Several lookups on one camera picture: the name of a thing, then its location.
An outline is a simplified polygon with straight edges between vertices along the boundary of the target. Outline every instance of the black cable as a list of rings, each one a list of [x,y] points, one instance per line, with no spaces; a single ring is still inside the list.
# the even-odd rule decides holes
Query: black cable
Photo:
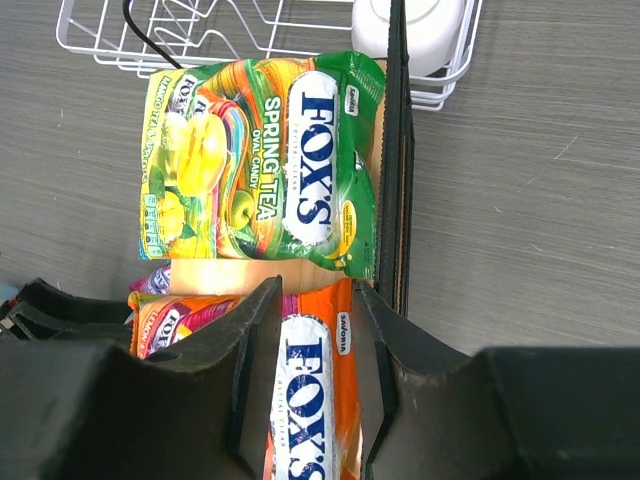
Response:
[[[122,2],[122,15],[124,15],[124,20],[125,22],[127,22],[127,25],[129,25],[129,28],[133,30],[133,33],[135,33],[138,37],[140,37],[140,40],[142,40],[144,43],[146,43],[151,48],[153,48],[156,52],[158,52],[158,54],[162,58],[164,58],[167,62],[169,62],[171,65],[173,65],[176,68],[182,68],[182,65],[176,62],[171,55],[169,55],[167,52],[161,49],[158,46],[158,44],[156,44],[156,42],[154,42],[149,37],[147,37],[144,34],[144,32],[138,28],[138,25],[136,25],[136,22],[134,22],[133,18],[131,18],[131,2],[133,2],[133,0],[123,0]]]

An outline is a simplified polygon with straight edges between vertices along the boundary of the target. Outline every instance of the white plastic lid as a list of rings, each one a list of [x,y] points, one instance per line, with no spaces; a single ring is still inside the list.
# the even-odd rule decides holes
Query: white plastic lid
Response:
[[[375,14],[383,19],[389,21],[389,15],[391,14],[391,0],[369,0],[371,2],[371,8]],[[405,0],[404,8],[407,16],[407,23],[418,20],[427,15],[433,8],[440,2],[440,0]]]

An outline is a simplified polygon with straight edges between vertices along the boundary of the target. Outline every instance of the green candy bag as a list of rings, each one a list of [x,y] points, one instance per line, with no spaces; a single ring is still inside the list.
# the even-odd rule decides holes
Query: green candy bag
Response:
[[[369,153],[385,75],[356,52],[152,75],[142,258],[308,258],[373,277]]]

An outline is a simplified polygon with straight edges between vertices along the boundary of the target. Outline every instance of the apple illustration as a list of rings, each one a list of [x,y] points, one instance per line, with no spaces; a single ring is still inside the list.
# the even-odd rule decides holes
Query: apple illustration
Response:
[[[255,211],[253,197],[246,190],[236,190],[231,205],[231,219],[229,225],[234,230],[242,230],[246,227]]]
[[[187,197],[208,195],[227,161],[227,133],[222,119],[209,113],[189,120],[189,136],[178,161],[178,189]]]

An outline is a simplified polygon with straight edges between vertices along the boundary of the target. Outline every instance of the green apple illustration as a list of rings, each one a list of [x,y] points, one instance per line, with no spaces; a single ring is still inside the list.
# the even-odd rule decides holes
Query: green apple illustration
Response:
[[[231,205],[231,219],[229,221],[231,228],[242,230],[246,227],[253,217],[254,210],[255,204],[251,194],[246,190],[236,190]]]

